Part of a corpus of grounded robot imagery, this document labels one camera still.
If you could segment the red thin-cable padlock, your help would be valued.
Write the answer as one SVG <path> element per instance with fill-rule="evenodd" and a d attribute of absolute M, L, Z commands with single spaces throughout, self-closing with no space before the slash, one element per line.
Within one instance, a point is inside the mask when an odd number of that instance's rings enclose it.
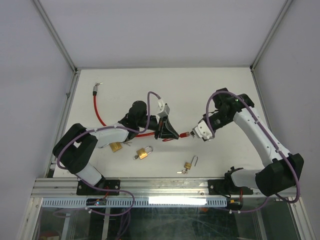
<path fill-rule="evenodd" d="M 189 132 L 183 132 L 183 133 L 181 133 L 181 134 L 179 135 L 178 138 L 166 138 L 166 139 L 163 139 L 162 141 L 163 141 L 163 142 L 168 142 L 168 141 L 172 141 L 172 140 L 178 140 L 178 139 L 180 139 L 180 138 L 187 138 L 187 137 L 188 137 L 188 133 L 189 133 Z"/>

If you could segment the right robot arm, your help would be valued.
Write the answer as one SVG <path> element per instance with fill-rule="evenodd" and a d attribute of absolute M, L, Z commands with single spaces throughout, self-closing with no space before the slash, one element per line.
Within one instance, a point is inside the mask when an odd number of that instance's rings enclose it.
<path fill-rule="evenodd" d="M 252 143 L 264 166 L 263 169 L 231 167 L 223 181 L 213 188 L 227 195 L 244 188 L 258 189 L 269 197 L 296 187 L 299 194 L 304 159 L 299 153 L 292 154 L 276 139 L 258 115 L 254 102 L 246 94 L 236 95 L 227 88 L 213 93 L 206 106 L 211 102 L 215 111 L 207 110 L 190 134 L 206 142 L 215 138 L 217 130 L 235 123 Z"/>

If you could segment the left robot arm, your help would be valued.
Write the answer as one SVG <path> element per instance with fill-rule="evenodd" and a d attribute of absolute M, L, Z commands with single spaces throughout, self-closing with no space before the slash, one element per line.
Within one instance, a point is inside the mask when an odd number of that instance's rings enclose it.
<path fill-rule="evenodd" d="M 169 107 L 164 104 L 157 115 L 147 115 L 147 104 L 135 101 L 128 113 L 108 129 L 94 130 L 75 123 L 53 147 L 52 154 L 71 174 L 80 178 L 93 194 L 107 186 L 106 178 L 89 163 L 96 148 L 124 143 L 138 136 L 141 128 L 154 132 L 155 139 L 179 139 L 169 121 Z"/>

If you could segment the small brass long-shackle padlock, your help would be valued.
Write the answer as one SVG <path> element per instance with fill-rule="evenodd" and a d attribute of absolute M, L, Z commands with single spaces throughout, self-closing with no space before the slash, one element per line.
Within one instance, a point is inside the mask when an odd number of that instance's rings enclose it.
<path fill-rule="evenodd" d="M 191 159 L 190 162 L 185 162 L 183 169 L 181 171 L 177 171 L 177 174 L 183 174 L 183 175 L 187 175 L 189 173 L 189 171 L 191 170 L 193 164 L 194 166 L 197 165 L 199 157 L 197 155 L 194 155 Z"/>

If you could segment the medium brass padlock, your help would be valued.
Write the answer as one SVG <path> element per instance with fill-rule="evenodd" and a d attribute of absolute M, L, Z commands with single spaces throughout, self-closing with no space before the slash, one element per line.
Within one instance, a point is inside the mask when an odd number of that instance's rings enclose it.
<path fill-rule="evenodd" d="M 133 157 L 133 159 L 142 160 L 146 158 L 149 154 L 151 154 L 153 151 L 154 151 L 154 148 L 152 146 L 141 148 L 136 151 L 136 155 Z"/>

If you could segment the large brass padlock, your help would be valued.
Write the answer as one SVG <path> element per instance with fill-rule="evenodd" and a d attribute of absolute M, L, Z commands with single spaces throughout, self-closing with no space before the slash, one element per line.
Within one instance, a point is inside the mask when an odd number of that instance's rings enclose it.
<path fill-rule="evenodd" d="M 105 148 L 107 146 L 109 146 L 112 150 L 113 153 L 121 150 L 123 148 L 123 145 L 127 145 L 127 146 L 131 146 L 132 142 L 131 141 L 126 141 L 126 142 L 113 142 L 113 143 L 110 143 L 110 144 L 106 144 L 106 145 L 103 145 L 103 146 L 98 146 L 97 148 L 98 149 L 102 149 L 102 148 Z"/>

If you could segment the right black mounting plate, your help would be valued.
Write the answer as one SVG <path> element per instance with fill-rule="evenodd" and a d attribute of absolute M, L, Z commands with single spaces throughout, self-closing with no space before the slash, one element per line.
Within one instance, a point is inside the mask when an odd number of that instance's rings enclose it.
<path fill-rule="evenodd" d="M 232 181 L 226 179 L 209 179 L 207 181 L 209 195 L 253 195 L 253 190 L 248 187 L 238 187 L 233 184 Z"/>

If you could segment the black mounting plate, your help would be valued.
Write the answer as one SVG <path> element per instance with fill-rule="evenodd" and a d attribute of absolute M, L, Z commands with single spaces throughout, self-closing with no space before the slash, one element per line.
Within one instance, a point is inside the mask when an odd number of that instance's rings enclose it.
<path fill-rule="evenodd" d="M 253 190 L 248 187 L 238 187 L 233 184 L 232 181 L 226 179 L 209 179 L 207 181 L 209 195 L 253 195 Z"/>
<path fill-rule="evenodd" d="M 106 189 L 106 190 L 119 190 L 121 187 L 121 181 L 119 179 L 101 179 L 95 188 Z M 119 191 L 102 191 L 92 188 L 87 185 L 83 180 L 78 181 L 76 195 L 77 196 L 118 196 Z"/>

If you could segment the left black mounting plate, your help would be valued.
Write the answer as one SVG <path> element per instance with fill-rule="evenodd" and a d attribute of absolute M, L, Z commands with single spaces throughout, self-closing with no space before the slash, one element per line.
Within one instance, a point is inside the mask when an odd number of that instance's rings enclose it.
<path fill-rule="evenodd" d="M 121 187 L 121 181 L 119 179 L 101 179 L 95 188 L 106 189 L 106 190 L 119 190 Z M 87 185 L 83 180 L 78 181 L 76 195 L 77 196 L 118 196 L 119 191 L 102 191 L 92 188 Z"/>

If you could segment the left aluminium frame post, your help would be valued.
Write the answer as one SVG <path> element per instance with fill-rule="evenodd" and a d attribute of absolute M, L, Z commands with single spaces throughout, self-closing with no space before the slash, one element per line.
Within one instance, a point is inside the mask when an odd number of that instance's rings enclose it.
<path fill-rule="evenodd" d="M 32 0 L 31 1 L 34 8 L 38 12 L 44 26 L 46 27 L 48 33 L 50 34 L 52 40 L 54 41 L 55 45 L 57 46 L 58 50 L 60 51 L 62 57 L 64 58 L 65 62 L 67 63 L 68 67 L 71 69 L 71 71 L 76 74 L 78 71 L 77 66 L 75 65 L 74 61 L 72 60 L 70 54 L 67 51 L 67 48 L 65 47 L 62 39 L 60 38 L 56 28 L 54 27 L 52 21 L 50 20 L 50 17 L 45 10 L 43 4 L 40 0 Z"/>

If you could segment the aluminium frame post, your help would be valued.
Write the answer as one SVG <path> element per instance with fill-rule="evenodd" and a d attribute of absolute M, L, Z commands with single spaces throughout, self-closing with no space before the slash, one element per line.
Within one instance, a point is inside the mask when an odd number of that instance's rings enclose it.
<path fill-rule="evenodd" d="M 38 12 L 44 26 L 46 27 L 48 33 L 50 34 L 52 40 L 54 41 L 55 45 L 57 46 L 58 50 L 60 51 L 62 57 L 64 58 L 65 62 L 67 63 L 68 67 L 71 69 L 71 71 L 76 74 L 78 71 L 77 66 L 75 65 L 74 61 L 72 60 L 70 54 L 67 51 L 67 48 L 65 47 L 62 39 L 60 38 L 56 28 L 54 27 L 52 21 L 50 20 L 50 17 L 45 10 L 43 4 L 40 0 L 32 0 L 31 1 L 34 8 Z"/>
<path fill-rule="evenodd" d="M 252 64 L 250 65 L 251 72 L 254 72 L 256 67 L 258 66 L 260 60 L 262 59 L 265 51 L 267 50 L 268 46 L 270 45 L 273 37 L 275 36 L 278 28 L 280 27 L 281 23 L 283 22 L 284 18 L 288 14 L 291 6 L 293 5 L 294 0 L 285 0 L 279 13 L 277 14 L 274 22 L 272 23 L 271 28 L 269 29 L 261 47 L 259 48 Z"/>

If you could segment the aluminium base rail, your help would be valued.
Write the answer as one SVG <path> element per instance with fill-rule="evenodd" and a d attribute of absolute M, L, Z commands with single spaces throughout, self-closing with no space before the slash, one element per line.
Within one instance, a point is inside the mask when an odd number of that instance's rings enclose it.
<path fill-rule="evenodd" d="M 132 193 L 137 198 L 149 196 L 219 197 L 214 184 L 221 178 L 109 178 L 112 190 Z M 77 178 L 37 178 L 31 196 L 33 198 L 66 198 L 104 196 L 101 190 L 91 189 Z"/>

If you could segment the right aluminium frame post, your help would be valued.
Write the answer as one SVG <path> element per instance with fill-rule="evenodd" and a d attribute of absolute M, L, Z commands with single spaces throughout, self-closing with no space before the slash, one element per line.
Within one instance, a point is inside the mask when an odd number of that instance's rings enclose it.
<path fill-rule="evenodd" d="M 283 22 L 284 18 L 288 14 L 291 6 L 293 5 L 294 0 L 285 0 L 279 13 L 277 14 L 274 22 L 272 23 L 271 28 L 269 29 L 261 47 L 259 48 L 252 64 L 250 65 L 251 72 L 254 72 L 256 67 L 258 66 L 260 60 L 262 59 L 265 51 L 267 50 L 268 46 L 270 45 L 273 37 L 275 36 L 278 28 L 280 27 L 281 23 Z"/>

